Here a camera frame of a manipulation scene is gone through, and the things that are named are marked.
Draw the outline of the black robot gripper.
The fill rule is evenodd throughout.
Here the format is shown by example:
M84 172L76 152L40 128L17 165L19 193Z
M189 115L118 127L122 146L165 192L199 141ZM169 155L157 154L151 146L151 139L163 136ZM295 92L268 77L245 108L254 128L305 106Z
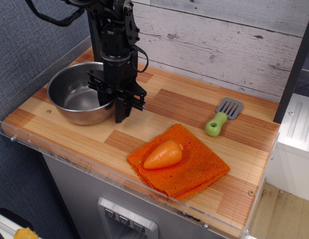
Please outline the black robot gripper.
M135 61L104 61L103 70L91 68L89 87L97 91L101 107L112 107L115 103L115 122L121 123L129 117L131 108L144 110L147 107L147 92L137 83L138 69Z

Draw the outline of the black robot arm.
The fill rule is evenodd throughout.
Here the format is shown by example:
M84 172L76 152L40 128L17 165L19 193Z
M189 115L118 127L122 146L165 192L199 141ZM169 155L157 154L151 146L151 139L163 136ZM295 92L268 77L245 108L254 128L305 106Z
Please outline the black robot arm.
M90 14L91 38L99 43L103 70L89 70L89 87L101 105L115 101L115 122L121 123L131 109L146 108L146 91L137 83L139 28L130 0L69 0L68 4Z

